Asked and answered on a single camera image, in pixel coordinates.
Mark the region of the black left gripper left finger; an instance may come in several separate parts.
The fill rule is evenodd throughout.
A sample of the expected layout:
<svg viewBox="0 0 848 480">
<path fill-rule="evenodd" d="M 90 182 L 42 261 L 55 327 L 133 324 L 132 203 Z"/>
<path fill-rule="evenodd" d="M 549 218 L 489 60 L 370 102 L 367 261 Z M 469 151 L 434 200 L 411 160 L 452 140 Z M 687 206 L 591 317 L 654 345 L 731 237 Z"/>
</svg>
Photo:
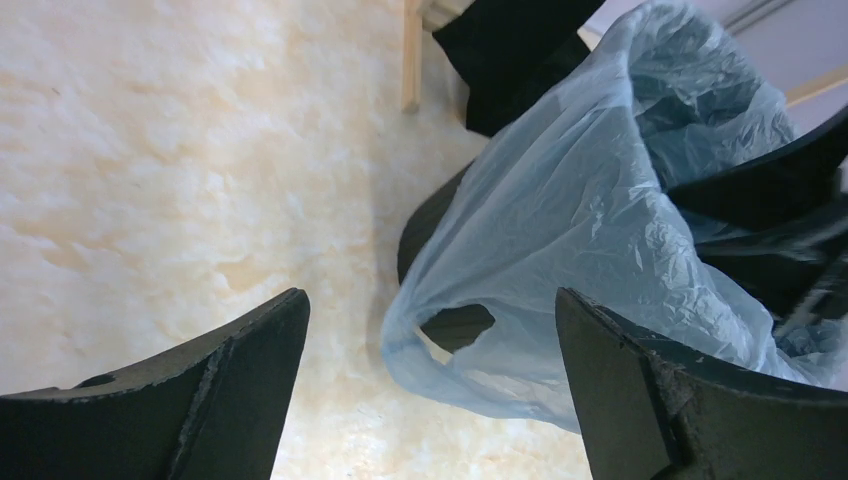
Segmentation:
<svg viewBox="0 0 848 480">
<path fill-rule="evenodd" d="M 1 399 L 5 479 L 267 479 L 310 316 L 289 289 L 70 389 Z"/>
</svg>

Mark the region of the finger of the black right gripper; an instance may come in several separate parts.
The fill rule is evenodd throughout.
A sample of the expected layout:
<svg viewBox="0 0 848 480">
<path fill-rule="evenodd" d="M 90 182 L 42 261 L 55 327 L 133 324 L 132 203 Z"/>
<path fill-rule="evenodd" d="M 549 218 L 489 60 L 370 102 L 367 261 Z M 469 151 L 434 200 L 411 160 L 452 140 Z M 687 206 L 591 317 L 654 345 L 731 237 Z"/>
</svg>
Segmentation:
<svg viewBox="0 0 848 480">
<path fill-rule="evenodd" d="M 847 124 L 825 122 L 768 154 L 668 191 L 680 209 L 748 230 L 795 220 L 841 195 Z"/>
<path fill-rule="evenodd" d="M 782 226 L 703 242 L 699 258 L 755 297 L 779 325 L 847 315 L 847 200 Z"/>
</svg>

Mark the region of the light blue plastic trash bag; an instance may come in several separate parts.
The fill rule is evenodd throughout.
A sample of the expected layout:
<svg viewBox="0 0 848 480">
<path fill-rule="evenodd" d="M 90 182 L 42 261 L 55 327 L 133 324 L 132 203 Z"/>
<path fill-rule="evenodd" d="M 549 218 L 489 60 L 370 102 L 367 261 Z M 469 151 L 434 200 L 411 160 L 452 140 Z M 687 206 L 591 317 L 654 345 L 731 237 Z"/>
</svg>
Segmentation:
<svg viewBox="0 0 848 480">
<path fill-rule="evenodd" d="M 680 1 L 625 13 L 471 164 L 385 315 L 389 374 L 430 400 L 578 432 L 555 321 L 565 287 L 707 355 L 832 386 L 833 346 L 782 351 L 765 306 L 699 259 L 696 242 L 729 225 L 667 195 L 795 136 L 782 94 L 718 23 Z M 440 309 L 432 267 L 495 319 L 453 354 L 421 330 Z"/>
</svg>

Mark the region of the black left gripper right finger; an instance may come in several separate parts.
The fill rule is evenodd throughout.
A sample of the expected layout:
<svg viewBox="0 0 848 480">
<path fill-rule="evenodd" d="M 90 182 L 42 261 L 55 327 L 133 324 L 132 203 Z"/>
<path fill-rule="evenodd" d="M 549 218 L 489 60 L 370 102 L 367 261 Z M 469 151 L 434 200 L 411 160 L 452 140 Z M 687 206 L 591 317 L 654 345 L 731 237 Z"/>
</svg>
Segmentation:
<svg viewBox="0 0 848 480">
<path fill-rule="evenodd" d="M 847 396 L 757 373 L 556 295 L 563 363 L 596 479 L 843 479 Z"/>
</svg>

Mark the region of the black printed t-shirt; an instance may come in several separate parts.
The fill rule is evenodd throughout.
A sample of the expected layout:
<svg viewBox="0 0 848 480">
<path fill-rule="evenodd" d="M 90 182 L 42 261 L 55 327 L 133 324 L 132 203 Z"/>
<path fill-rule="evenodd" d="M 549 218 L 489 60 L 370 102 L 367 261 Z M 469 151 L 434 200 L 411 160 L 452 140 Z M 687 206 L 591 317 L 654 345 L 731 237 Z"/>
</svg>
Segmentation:
<svg viewBox="0 0 848 480">
<path fill-rule="evenodd" d="M 492 137 L 590 54 L 578 29 L 598 0 L 479 0 L 434 32 L 469 88 L 468 130 Z"/>
</svg>

